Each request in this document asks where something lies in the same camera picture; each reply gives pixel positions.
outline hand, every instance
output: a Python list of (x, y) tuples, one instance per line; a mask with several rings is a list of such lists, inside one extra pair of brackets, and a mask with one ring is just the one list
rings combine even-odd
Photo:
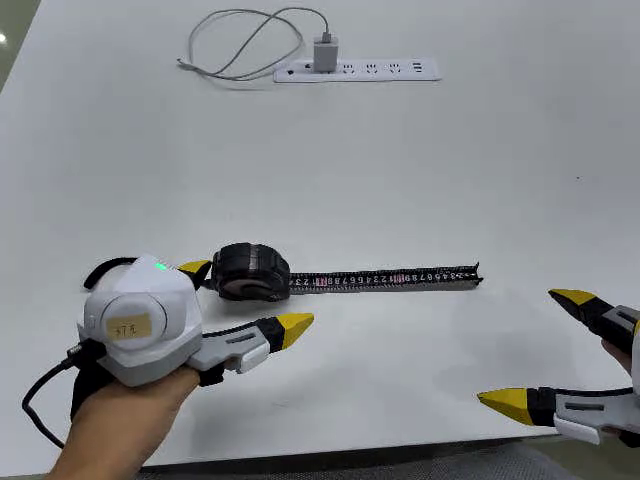
[(121, 480), (135, 476), (173, 425), (200, 377), (181, 367), (136, 388), (113, 382), (87, 398), (49, 480)]
[(602, 347), (615, 358), (622, 368), (624, 368), (629, 375), (631, 375), (631, 356), (624, 353), (618, 347), (613, 344), (607, 342), (606, 340), (602, 340)]

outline charging cable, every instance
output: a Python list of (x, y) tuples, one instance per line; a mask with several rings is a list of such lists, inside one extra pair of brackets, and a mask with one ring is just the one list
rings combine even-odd
[(36, 411), (30, 405), (31, 400), (33, 400), (36, 393), (38, 393), (38, 391), (56, 375), (64, 372), (65, 370), (69, 370), (71, 367), (82, 368), (89, 362), (95, 362), (96, 360), (104, 357), (106, 353), (106, 348), (102, 343), (96, 342), (92, 339), (83, 340), (75, 347), (67, 350), (67, 358), (40, 377), (22, 399), (22, 410), (24, 410), (24, 412), (29, 416), (38, 431), (51, 440), (51, 443), (54, 445), (64, 448), (64, 443), (62, 443), (62, 441), (44, 425)]
[[(183, 70), (195, 72), (199, 75), (217, 78), (219, 80), (229, 80), (233, 82), (247, 82), (247, 81), (256, 80), (258, 78), (269, 76), (273, 73), (273, 71), (279, 66), (281, 62), (284, 62), (285, 60), (292, 58), (304, 46), (304, 39), (302, 37), (302, 34), (300, 33), (300, 30), (298, 30), (296, 26), (293, 23), (291, 23), (289, 20), (279, 16), (281, 13), (291, 11), (291, 10), (313, 13), (322, 19), (322, 21), (324, 22), (324, 32), (319, 42), (316, 42), (315, 45), (317, 45), (318, 43), (335, 45), (335, 56), (337, 59), (337, 43), (335, 42), (329, 30), (329, 22), (327, 20), (327, 17), (325, 17), (318, 10), (315, 10), (313, 8), (307, 8), (307, 7), (285, 7), (285, 8), (281, 8), (280, 10), (276, 10), (273, 13), (268, 13), (268, 12), (253, 10), (249, 8), (229, 8), (229, 9), (216, 10), (214, 12), (211, 12), (196, 24), (196, 26), (191, 30), (191, 33), (189, 34), (189, 39), (187, 41), (187, 60), (185, 61), (179, 58), (178, 66)], [(266, 17), (266, 19), (253, 31), (253, 33), (249, 36), (249, 38), (247, 38), (244, 41), (244, 43), (236, 51), (233, 57), (231, 57), (231, 60), (229, 60), (223, 67), (215, 71), (210, 71), (197, 66), (194, 61), (193, 45), (195, 43), (195, 40), (198, 34), (202, 31), (202, 29), (206, 26), (206, 24), (209, 21), (218, 20), (226, 16), (237, 15), (237, 14), (260, 15), (260, 16)], [(267, 26), (267, 24), (272, 20), (277, 20), (279, 22), (282, 22), (291, 28), (291, 30), (293, 31), (293, 33), (297, 38), (296, 46), (290, 51), (288, 51), (287, 53), (285, 53), (284, 55), (282, 55), (281, 57), (279, 57), (277, 60), (274, 60), (268, 65), (260, 67), (256, 70), (253, 70), (247, 73), (237, 74), (237, 75), (225, 74), (224, 72), (226, 72), (229, 69), (229, 67), (231, 67), (236, 62), (238, 57), (240, 57), (242, 52), (253, 41), (256, 35), (258, 35), (258, 33), (260, 33), (260, 31), (265, 26)]]

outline label sticker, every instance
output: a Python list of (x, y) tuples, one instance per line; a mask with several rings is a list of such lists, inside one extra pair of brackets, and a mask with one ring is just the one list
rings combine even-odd
[(151, 316), (148, 313), (112, 317), (107, 320), (109, 340), (129, 340), (151, 336)]

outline white power strip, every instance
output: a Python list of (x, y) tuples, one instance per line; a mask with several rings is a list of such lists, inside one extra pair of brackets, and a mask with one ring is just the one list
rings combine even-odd
[(442, 77), (431, 58), (338, 60), (333, 73), (316, 73), (311, 60), (296, 60), (273, 73), (277, 83), (437, 81)]

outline white cable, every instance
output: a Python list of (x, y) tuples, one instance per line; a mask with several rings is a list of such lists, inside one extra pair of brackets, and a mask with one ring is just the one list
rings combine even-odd
[[(189, 34), (189, 39), (187, 41), (187, 60), (188, 61), (185, 62), (184, 60), (179, 58), (178, 59), (178, 66), (180, 68), (184, 69), (184, 70), (196, 72), (199, 75), (204, 75), (206, 77), (217, 78), (217, 79), (220, 79), (220, 80), (229, 80), (229, 81), (233, 81), (233, 82), (246, 82), (246, 81), (251, 81), (251, 80), (255, 80), (257, 78), (261, 78), (261, 77), (265, 77), (265, 76), (271, 75), (273, 73), (273, 68), (272, 67), (275, 67), (280, 62), (292, 57), (293, 55), (295, 55), (304, 46), (304, 38), (302, 37), (302, 33), (300, 33), (300, 30), (298, 30), (296, 28), (296, 26), (293, 23), (291, 23), (289, 20), (278, 16), (282, 12), (286, 12), (286, 11), (289, 11), (289, 10), (311, 12), (311, 13), (314, 13), (314, 14), (318, 15), (320, 18), (322, 18), (322, 20), (324, 22), (325, 34), (329, 33), (329, 22), (327, 21), (327, 18), (322, 13), (320, 13), (317, 10), (314, 10), (313, 8), (307, 8), (307, 7), (285, 7), (285, 8), (281, 8), (280, 10), (276, 10), (273, 13), (263, 12), (263, 11), (260, 11), (260, 10), (253, 10), (253, 9), (249, 9), (249, 8), (228, 8), (228, 9), (224, 9), (224, 10), (216, 10), (215, 12), (211, 12), (210, 14), (205, 16), (202, 20), (200, 20), (196, 24), (195, 27), (193, 27), (193, 29), (191, 30), (191, 33)], [(244, 41), (244, 43), (240, 46), (240, 48), (233, 55), (233, 57), (231, 57), (231, 60), (229, 60), (222, 68), (219, 68), (218, 70), (212, 72), (212, 71), (206, 70), (204, 68), (201, 68), (201, 67), (198, 67), (197, 65), (195, 65), (194, 55), (193, 55), (193, 44), (195, 43), (195, 39), (196, 39), (197, 35), (202, 31), (202, 28), (205, 26), (205, 24), (209, 20), (215, 21), (215, 20), (218, 20), (218, 19), (226, 17), (226, 16), (237, 15), (237, 14), (261, 15), (261, 16), (267, 17), (267, 18), (266, 18), (266, 20), (264, 20), (253, 31), (253, 33), (249, 36), (249, 38), (247, 38), (247, 40)], [(298, 40), (297, 45), (295, 46), (295, 48), (291, 49), (286, 54), (284, 54), (280, 58), (278, 58), (277, 60), (269, 63), (268, 65), (265, 65), (264, 67), (258, 68), (257, 70), (253, 70), (251, 72), (242, 73), (242, 74), (238, 74), (238, 75), (224, 75), (223, 72), (225, 70), (227, 70), (231, 65), (233, 65), (236, 62), (236, 60), (242, 54), (244, 49), (247, 48), (247, 46), (253, 41), (255, 36), (258, 33), (260, 33), (260, 31), (271, 20), (278, 20), (279, 22), (283, 22), (286, 25), (288, 25), (289, 27), (291, 27), (291, 30), (296, 35), (297, 40)]]

